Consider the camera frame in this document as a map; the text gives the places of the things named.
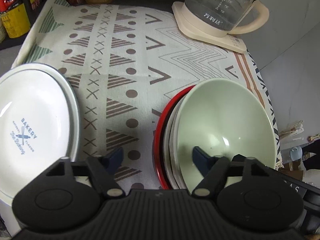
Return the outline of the green ceramic bowl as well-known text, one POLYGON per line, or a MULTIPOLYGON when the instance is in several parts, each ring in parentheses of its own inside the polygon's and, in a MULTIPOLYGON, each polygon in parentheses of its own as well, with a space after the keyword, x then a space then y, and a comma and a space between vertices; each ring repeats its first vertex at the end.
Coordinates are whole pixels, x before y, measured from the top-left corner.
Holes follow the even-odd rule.
POLYGON ((182 100, 174 126, 174 156, 184 188, 192 192, 203 175, 192 160, 199 146, 209 156, 231 160, 255 157, 275 168, 277 146, 272 122, 257 97, 243 85, 215 78, 195 85, 182 100))

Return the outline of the white bowl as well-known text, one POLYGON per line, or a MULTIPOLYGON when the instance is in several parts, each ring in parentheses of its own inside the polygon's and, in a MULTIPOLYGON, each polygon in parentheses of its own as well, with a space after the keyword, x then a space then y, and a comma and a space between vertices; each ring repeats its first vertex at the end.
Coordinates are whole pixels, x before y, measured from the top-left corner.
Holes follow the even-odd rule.
POLYGON ((169 120, 165 127, 164 141, 163 141, 163 158, 165 174, 169 179, 170 186, 177 189, 187 189, 187 186, 182 177, 180 168, 177 166, 177 157, 175 154, 175 143, 174 143, 174 129, 176 122, 176 115, 182 104, 184 97, 176 104, 173 108, 171 114, 169 115, 169 120))

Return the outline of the glass electric kettle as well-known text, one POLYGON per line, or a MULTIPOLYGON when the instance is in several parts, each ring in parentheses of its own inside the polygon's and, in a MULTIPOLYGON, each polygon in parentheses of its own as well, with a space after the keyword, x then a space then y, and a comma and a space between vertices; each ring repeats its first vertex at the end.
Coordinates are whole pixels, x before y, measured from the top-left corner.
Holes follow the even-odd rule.
POLYGON ((259 0, 185 0, 184 3, 196 17, 231 35, 261 28, 270 14, 259 0))

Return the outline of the cream kettle base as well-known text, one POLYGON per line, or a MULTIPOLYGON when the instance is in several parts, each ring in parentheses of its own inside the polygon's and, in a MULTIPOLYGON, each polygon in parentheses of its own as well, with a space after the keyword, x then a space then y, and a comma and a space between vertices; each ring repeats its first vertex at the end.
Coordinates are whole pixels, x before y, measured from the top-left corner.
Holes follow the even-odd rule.
POLYGON ((212 27, 196 17, 183 2, 174 2, 172 11, 178 28, 187 37, 243 54, 247 51, 244 41, 212 27))

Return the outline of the large dark soy sauce bottle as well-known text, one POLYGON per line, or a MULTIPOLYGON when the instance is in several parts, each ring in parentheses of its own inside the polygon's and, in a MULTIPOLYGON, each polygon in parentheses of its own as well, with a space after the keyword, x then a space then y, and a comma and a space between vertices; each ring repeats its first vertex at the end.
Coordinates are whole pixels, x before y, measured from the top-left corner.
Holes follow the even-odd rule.
POLYGON ((1 22, 9 38, 18 38, 31 29, 41 0, 1 0, 1 22))

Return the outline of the patterned white table cloth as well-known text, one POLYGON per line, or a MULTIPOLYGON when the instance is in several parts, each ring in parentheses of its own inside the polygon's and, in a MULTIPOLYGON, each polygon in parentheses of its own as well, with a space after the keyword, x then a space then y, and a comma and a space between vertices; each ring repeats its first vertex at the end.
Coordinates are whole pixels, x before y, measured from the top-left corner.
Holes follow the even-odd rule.
POLYGON ((276 126, 251 55, 185 37, 169 12, 47 0, 13 66, 32 62, 54 67, 73 87, 81 112, 80 158, 124 148, 115 179, 125 191, 160 187, 152 156, 157 121, 189 86, 217 77, 236 81, 276 126))

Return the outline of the red plate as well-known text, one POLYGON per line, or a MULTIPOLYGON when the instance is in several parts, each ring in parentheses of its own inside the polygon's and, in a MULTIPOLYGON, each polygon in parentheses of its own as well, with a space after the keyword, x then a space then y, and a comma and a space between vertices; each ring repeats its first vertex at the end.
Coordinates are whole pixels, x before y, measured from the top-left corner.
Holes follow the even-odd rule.
POLYGON ((179 93, 177 93, 164 107, 160 118, 158 120, 156 130, 154 132, 153 137, 153 165, 155 168, 155 172, 159 179, 160 185, 164 190, 172 190, 172 186, 169 182, 169 178, 165 172, 164 166, 164 157, 163 157, 163 141, 164 141, 164 133, 165 128, 168 124, 169 117, 177 105, 177 103, 185 96, 187 93, 191 91, 194 85, 189 86, 179 93))

